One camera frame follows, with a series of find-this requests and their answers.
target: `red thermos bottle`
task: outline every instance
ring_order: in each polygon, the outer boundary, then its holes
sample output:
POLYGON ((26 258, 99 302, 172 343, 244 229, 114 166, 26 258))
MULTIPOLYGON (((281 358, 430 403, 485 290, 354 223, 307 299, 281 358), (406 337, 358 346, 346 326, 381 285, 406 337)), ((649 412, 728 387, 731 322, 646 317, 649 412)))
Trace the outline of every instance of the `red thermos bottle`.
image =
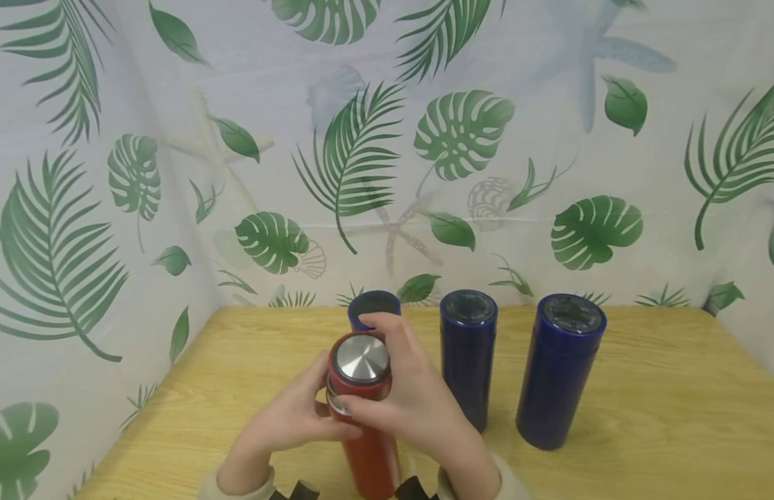
POLYGON ((340 338, 328 357, 326 400, 335 420, 358 425, 364 435, 343 442, 356 490, 364 500, 388 500, 401 485, 395 438, 376 428, 356 424, 336 401, 338 394, 353 394, 379 401, 392 386, 387 346, 373 333, 354 332, 340 338))

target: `table surface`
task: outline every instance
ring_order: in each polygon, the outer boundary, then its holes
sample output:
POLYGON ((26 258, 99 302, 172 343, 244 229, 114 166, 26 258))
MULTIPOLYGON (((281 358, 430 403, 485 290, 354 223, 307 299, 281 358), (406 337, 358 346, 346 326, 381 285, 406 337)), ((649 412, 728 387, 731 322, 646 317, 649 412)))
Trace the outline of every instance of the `table surface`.
MULTIPOLYGON (((571 428, 555 452, 514 427, 534 310, 498 320, 489 428, 535 500, 774 499, 774 377, 718 322, 687 308, 607 307, 609 328, 571 428)), ((405 315, 439 358, 435 309, 405 315)), ((343 308, 226 308, 212 316, 78 500, 190 500, 249 417, 348 332, 343 308)), ((429 494, 436 464, 401 444, 404 478, 429 494)), ((338 443, 273 459, 286 496, 303 479, 320 499, 354 500, 338 443)))

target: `blue thermos bottle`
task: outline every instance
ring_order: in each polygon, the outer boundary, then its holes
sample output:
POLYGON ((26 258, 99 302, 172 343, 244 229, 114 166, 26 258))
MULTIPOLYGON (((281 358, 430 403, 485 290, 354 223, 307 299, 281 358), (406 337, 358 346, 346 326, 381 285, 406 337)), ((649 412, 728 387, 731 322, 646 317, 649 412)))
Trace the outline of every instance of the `blue thermos bottle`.
POLYGON ((362 325, 359 321, 359 315, 379 312, 401 315, 401 300, 385 290, 369 290, 356 296, 348 304, 348 321, 351 323, 351 331, 371 330, 369 326, 362 325))
POLYGON ((539 301, 516 420, 530 445, 564 445, 606 324, 600 307, 577 295, 539 301))
POLYGON ((478 432, 487 428, 498 305, 477 290, 456 290, 439 302, 441 375, 478 432))

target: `hand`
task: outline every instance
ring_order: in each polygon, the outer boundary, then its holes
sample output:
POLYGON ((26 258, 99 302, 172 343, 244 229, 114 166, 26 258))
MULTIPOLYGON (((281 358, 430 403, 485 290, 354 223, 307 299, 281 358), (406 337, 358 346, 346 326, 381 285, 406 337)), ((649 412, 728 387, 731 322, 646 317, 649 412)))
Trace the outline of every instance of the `hand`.
POLYGON ((251 418, 217 474, 224 494, 244 495, 261 488, 269 475, 270 455, 276 451, 362 435, 361 428, 328 418, 328 406, 315 400, 326 385, 327 369, 328 353, 323 352, 251 418))
POLYGON ((406 319, 373 312, 359 320, 385 337, 392 388, 382 401, 340 395, 341 404, 357 422, 402 438, 433 458, 448 472, 458 499, 496 498, 501 478, 491 454, 406 319))

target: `thermos bottle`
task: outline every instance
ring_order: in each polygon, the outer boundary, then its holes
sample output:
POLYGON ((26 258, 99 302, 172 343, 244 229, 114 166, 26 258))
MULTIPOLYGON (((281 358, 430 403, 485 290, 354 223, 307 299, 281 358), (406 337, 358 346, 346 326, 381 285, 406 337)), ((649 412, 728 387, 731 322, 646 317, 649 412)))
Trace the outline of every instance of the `thermos bottle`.
POLYGON ((498 305, 476 290, 456 290, 439 302, 441 374, 472 426, 487 428, 498 305))
POLYGON ((368 326, 362 325, 359 321, 359 315, 379 312, 401 315, 401 300, 384 290, 370 290, 356 296, 348 305, 348 320, 351 323, 351 330, 371 330, 368 326))
POLYGON ((342 443, 356 490, 364 500, 390 499, 401 485, 398 447, 394 437, 354 422, 336 396, 353 394, 379 401, 391 387, 389 353, 380 337, 354 332, 336 342, 329 354, 326 400, 334 420, 358 425, 364 432, 342 443))
POLYGON ((516 418, 530 445, 564 445, 606 325, 603 311, 577 295, 539 301, 516 418))

